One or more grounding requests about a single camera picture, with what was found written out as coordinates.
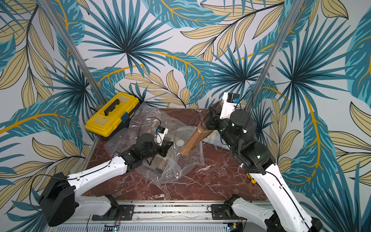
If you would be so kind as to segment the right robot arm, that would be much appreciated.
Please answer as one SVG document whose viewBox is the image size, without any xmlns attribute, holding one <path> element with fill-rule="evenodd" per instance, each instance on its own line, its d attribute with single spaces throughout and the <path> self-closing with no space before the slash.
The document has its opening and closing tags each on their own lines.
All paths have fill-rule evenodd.
<svg viewBox="0 0 371 232">
<path fill-rule="evenodd" d="M 268 232 L 319 232 L 322 222 L 311 217 L 300 205 L 282 177 L 278 164 L 261 142 L 254 139 L 256 128 L 250 114 L 217 102 L 203 119 L 206 129 L 218 131 L 240 166 L 264 191 L 272 209 L 249 203 L 236 195 L 225 201 L 225 208 Z"/>
</svg>

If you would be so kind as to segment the clear plastic vacuum bag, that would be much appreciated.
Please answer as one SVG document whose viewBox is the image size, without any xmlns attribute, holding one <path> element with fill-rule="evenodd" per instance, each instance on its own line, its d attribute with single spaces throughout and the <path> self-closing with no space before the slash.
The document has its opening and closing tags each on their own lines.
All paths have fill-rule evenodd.
<svg viewBox="0 0 371 232">
<path fill-rule="evenodd" d="M 110 138 L 104 149 L 111 157 L 128 158 L 128 171 L 136 170 L 156 185 L 168 184 L 205 164 L 202 143 L 189 154 L 181 154 L 195 130 L 195 127 L 143 103 L 128 127 Z"/>
</svg>

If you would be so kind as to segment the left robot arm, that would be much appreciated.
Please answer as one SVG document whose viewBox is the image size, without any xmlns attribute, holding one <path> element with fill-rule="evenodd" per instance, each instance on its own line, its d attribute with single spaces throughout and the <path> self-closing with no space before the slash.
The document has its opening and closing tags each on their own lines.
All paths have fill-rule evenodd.
<svg viewBox="0 0 371 232">
<path fill-rule="evenodd" d="M 148 158 L 166 157 L 173 142 L 156 142 L 152 134 L 140 135 L 133 144 L 109 161 L 85 171 L 53 175 L 38 201 L 47 224 L 59 226 L 72 217 L 96 215 L 115 220 L 120 214 L 117 201 L 110 194 L 85 197 L 83 194 L 95 186 L 140 167 Z"/>
</svg>

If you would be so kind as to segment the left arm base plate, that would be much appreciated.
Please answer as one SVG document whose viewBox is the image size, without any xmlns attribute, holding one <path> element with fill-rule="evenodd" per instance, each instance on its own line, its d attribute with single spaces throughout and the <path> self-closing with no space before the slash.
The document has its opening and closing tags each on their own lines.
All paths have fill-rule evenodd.
<svg viewBox="0 0 371 232">
<path fill-rule="evenodd" d="M 109 211 L 102 215 L 93 215 L 93 221 L 131 221 L 134 213 L 134 205 L 113 206 Z"/>
</svg>

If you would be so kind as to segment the dark brown plaid blanket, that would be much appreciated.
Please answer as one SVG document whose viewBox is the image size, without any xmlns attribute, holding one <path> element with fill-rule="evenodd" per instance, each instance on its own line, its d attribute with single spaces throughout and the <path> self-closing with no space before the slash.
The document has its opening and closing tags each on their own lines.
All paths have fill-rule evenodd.
<svg viewBox="0 0 371 232">
<path fill-rule="evenodd" d="M 206 119 L 207 114 L 202 118 L 201 122 L 198 124 L 196 130 L 191 135 L 191 137 L 188 139 L 188 141 L 183 146 L 180 154 L 183 156 L 188 156 L 189 153 L 192 151 L 192 149 L 200 143 L 204 138 L 209 136 L 214 130 L 208 130 L 206 128 Z"/>
</svg>

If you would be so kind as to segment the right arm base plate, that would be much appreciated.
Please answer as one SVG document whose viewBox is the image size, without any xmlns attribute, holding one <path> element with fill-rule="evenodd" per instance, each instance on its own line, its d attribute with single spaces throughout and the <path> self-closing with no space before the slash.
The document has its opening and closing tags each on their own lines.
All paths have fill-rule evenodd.
<svg viewBox="0 0 371 232">
<path fill-rule="evenodd" d="M 207 207 L 207 211 L 211 213 L 213 220 L 246 220 L 244 217 L 237 216 L 231 207 L 224 204 L 211 204 Z"/>
</svg>

